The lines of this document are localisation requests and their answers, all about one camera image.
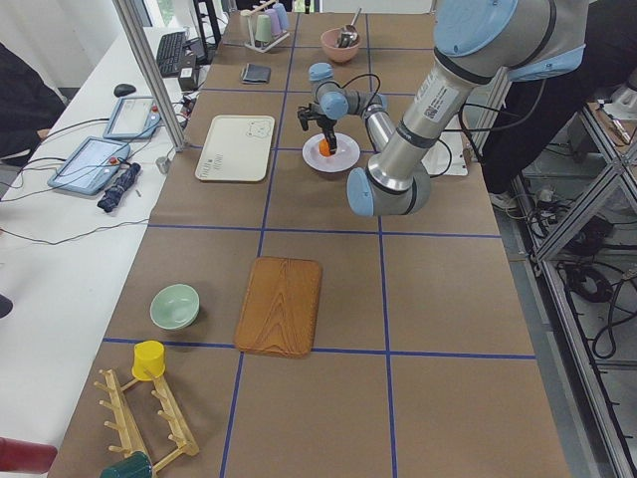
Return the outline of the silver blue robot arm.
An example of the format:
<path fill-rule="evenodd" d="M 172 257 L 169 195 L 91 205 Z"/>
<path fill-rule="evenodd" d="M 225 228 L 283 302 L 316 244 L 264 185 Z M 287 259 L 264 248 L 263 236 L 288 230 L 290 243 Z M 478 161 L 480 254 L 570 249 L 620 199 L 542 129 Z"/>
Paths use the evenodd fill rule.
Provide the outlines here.
<path fill-rule="evenodd" d="M 401 121 L 378 93 L 339 86 L 326 63 L 310 67 L 312 101 L 298 109 L 303 129 L 315 121 L 329 149 L 334 127 L 359 116 L 378 152 L 347 179 L 347 200 L 359 216 L 407 215 L 431 192 L 422 160 L 475 88 L 500 69 L 512 82 L 544 80 L 575 70 L 585 48 L 585 1 L 446 1 L 437 10 L 434 64 Z"/>

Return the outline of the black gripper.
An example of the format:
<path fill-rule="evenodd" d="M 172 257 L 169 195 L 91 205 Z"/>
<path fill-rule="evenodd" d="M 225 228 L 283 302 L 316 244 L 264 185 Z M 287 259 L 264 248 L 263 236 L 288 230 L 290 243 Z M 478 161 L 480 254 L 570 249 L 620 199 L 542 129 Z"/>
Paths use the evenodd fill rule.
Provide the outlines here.
<path fill-rule="evenodd" d="M 324 135 L 324 139 L 328 141 L 330 149 L 336 153 L 337 150 L 337 138 L 334 133 L 335 121 L 326 116 L 320 116 L 318 118 L 318 126 Z"/>

